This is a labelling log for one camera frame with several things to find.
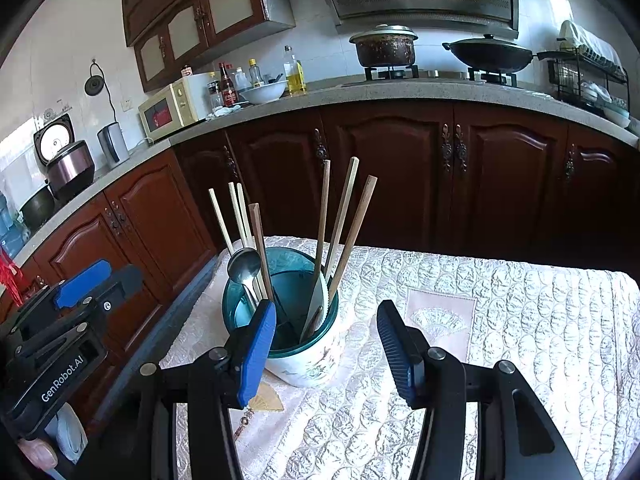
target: microwave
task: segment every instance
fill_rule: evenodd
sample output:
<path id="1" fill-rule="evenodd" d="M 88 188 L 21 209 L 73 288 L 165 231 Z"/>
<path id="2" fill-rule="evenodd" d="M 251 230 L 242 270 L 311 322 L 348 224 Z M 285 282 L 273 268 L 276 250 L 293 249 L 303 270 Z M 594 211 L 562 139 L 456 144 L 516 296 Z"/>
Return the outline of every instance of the microwave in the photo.
<path id="1" fill-rule="evenodd" d="M 204 120 L 211 113 L 209 73 L 188 75 L 171 83 L 138 107 L 146 136 L 158 140 Z"/>

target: white tile wall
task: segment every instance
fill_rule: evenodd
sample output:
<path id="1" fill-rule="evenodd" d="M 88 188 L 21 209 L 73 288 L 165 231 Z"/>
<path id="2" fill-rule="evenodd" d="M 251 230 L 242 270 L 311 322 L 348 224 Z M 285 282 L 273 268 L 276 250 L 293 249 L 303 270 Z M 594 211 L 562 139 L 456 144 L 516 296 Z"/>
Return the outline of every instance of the white tile wall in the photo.
<path id="1" fill-rule="evenodd" d="M 247 69 L 249 58 L 255 57 L 263 73 L 275 76 L 282 72 L 284 45 L 290 44 L 302 62 L 305 78 L 309 81 L 363 73 L 355 47 L 349 43 L 353 31 L 336 31 L 324 0 L 290 1 L 296 19 L 295 28 L 225 54 L 207 69 L 215 70 L 221 60 L 232 63 L 234 67 L 242 66 Z M 632 78 L 632 108 L 638 110 L 640 57 L 624 28 L 611 12 L 595 0 L 567 1 L 576 22 L 611 43 L 617 50 Z M 551 0 L 520 0 L 520 35 L 516 42 L 530 48 L 534 53 L 553 50 L 558 46 L 556 37 L 559 25 L 564 19 L 565 15 L 562 12 L 554 12 Z M 415 41 L 416 63 L 421 68 L 466 70 L 463 63 L 443 49 L 442 43 L 478 37 L 478 34 L 434 28 L 414 30 L 418 35 L 418 40 Z M 546 64 L 534 59 L 530 66 L 518 74 L 518 79 L 548 88 Z M 626 95 L 620 92 L 620 97 L 626 98 Z"/>
<path id="2" fill-rule="evenodd" d="M 0 86 L 8 89 L 0 102 L 0 139 L 32 116 L 42 122 L 47 108 L 59 112 L 68 104 L 76 139 L 86 140 L 96 166 L 103 166 L 96 134 L 113 122 L 113 112 L 104 90 L 84 93 L 93 57 L 104 70 L 127 146 L 140 142 L 137 106 L 146 96 L 133 49 L 125 45 L 121 0 L 44 1 L 0 68 Z M 128 112 L 124 99 L 132 101 Z"/>

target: metal spoon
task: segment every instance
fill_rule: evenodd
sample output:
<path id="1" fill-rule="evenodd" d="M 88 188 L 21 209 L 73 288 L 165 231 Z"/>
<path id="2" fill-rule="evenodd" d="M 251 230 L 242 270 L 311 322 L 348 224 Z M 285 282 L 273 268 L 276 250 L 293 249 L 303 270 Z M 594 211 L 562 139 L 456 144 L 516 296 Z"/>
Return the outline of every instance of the metal spoon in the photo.
<path id="1" fill-rule="evenodd" d="M 260 254 L 255 249 L 247 247 L 240 249 L 229 259 L 226 272 L 232 282 L 244 286 L 244 294 L 255 312 L 258 299 L 255 297 L 252 285 L 254 278 L 260 272 Z"/>

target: wooden chopstick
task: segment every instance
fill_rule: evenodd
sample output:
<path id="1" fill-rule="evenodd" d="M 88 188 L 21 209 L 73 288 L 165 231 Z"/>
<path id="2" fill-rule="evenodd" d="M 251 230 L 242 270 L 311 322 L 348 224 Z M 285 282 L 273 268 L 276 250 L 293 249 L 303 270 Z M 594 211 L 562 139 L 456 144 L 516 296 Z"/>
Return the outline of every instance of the wooden chopstick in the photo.
<path id="1" fill-rule="evenodd" d="M 249 214 L 251 215 L 251 224 L 254 228 L 255 247 L 260 254 L 260 263 L 262 267 L 262 276 L 264 278 L 264 288 L 267 292 L 267 298 L 275 302 L 273 296 L 273 287 L 271 286 L 271 275 L 269 274 L 269 266 L 267 265 L 267 251 L 264 247 L 264 235 L 262 234 L 262 221 L 260 220 L 260 205 L 249 204 Z"/>
<path id="2" fill-rule="evenodd" d="M 240 209 L 242 224 L 244 225 L 244 236 L 246 237 L 248 246 L 255 248 L 254 239 L 251 236 L 251 224 L 249 224 L 249 217 L 246 213 L 246 202 L 244 201 L 244 189 L 242 189 L 242 184 L 238 182 L 236 184 L 236 189 L 238 190 L 238 208 Z M 267 291 L 264 288 L 264 280 L 261 272 L 259 272 L 258 276 L 254 279 L 254 289 L 256 296 L 258 296 L 259 299 L 263 300 L 267 297 Z"/>
<path id="3" fill-rule="evenodd" d="M 222 237 L 225 240 L 226 248 L 229 251 L 229 255 L 234 253 L 234 246 L 231 243 L 231 238 L 229 237 L 229 231 L 226 230 L 225 219 L 222 217 L 222 211 L 220 211 L 220 205 L 218 204 L 218 199 L 216 198 L 216 192 L 213 191 L 213 188 L 209 188 L 209 198 L 211 199 L 211 203 L 213 204 L 213 211 L 216 212 L 216 218 L 218 219 L 218 225 L 220 225 L 220 230 L 222 231 Z"/>
<path id="4" fill-rule="evenodd" d="M 240 233 L 240 239 L 242 240 L 242 247 L 248 247 L 246 234 L 244 232 L 244 224 L 242 223 L 242 216 L 240 215 L 240 206 L 238 205 L 238 196 L 236 195 L 236 184 L 230 182 L 229 195 L 231 195 L 231 205 L 234 208 L 234 215 L 236 216 L 236 225 L 238 226 L 238 232 Z"/>
<path id="5" fill-rule="evenodd" d="M 349 229 L 347 240 L 344 243 L 344 249 L 340 255 L 340 260 L 338 261 L 338 267 L 335 269 L 334 277 L 331 280 L 331 285 L 329 286 L 329 304 L 334 300 L 335 293 L 338 290 L 338 285 L 340 285 L 340 280 L 342 279 L 344 269 L 347 266 L 349 256 L 351 256 L 351 251 L 353 250 L 356 238 L 358 237 L 358 233 L 362 227 L 362 221 L 364 220 L 364 215 L 367 213 L 367 208 L 371 201 L 371 195 L 373 195 L 373 190 L 376 187 L 377 181 L 378 179 L 375 176 L 369 175 L 367 177 L 364 190 L 362 191 L 362 196 L 360 197 L 360 202 L 358 203 L 358 208 L 356 209 L 356 214 L 353 217 L 353 223 Z"/>
<path id="6" fill-rule="evenodd" d="M 320 199 L 320 221 L 318 222 L 318 244 L 316 245 L 316 260 L 314 262 L 313 286 L 316 286 L 320 268 L 322 267 L 322 249 L 324 248 L 324 229 L 326 228 L 326 210 L 329 202 L 329 177 L 331 175 L 331 161 L 324 162 L 322 173 L 322 197 Z"/>
<path id="7" fill-rule="evenodd" d="M 357 156 L 352 156 L 349 161 L 349 168 L 347 170 L 347 176 L 344 179 L 344 185 L 342 187 L 342 195 L 340 197 L 340 205 L 338 206 L 338 216 L 334 224 L 334 232 L 331 235 L 331 244 L 329 245 L 329 253 L 326 256 L 324 263 L 324 277 L 329 280 L 329 275 L 333 269 L 335 263 L 335 255 L 338 251 L 338 244 L 340 243 L 340 235 L 342 234 L 342 227 L 344 226 L 344 219 L 347 216 L 347 209 L 349 208 L 349 200 L 351 199 L 351 192 L 353 191 L 353 183 L 356 179 L 356 173 L 358 172 L 358 164 L 360 160 Z"/>

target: soy sauce bottle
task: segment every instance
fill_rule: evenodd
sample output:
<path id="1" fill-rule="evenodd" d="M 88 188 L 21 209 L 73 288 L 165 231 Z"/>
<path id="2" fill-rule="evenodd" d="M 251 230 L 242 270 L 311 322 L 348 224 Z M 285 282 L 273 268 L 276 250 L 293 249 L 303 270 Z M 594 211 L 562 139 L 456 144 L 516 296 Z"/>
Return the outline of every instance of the soy sauce bottle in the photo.
<path id="1" fill-rule="evenodd" d="M 225 65 L 219 63 L 220 67 L 220 93 L 222 94 L 222 101 L 227 108 L 233 107 L 238 102 L 238 94 L 234 88 L 234 82 L 226 72 Z"/>

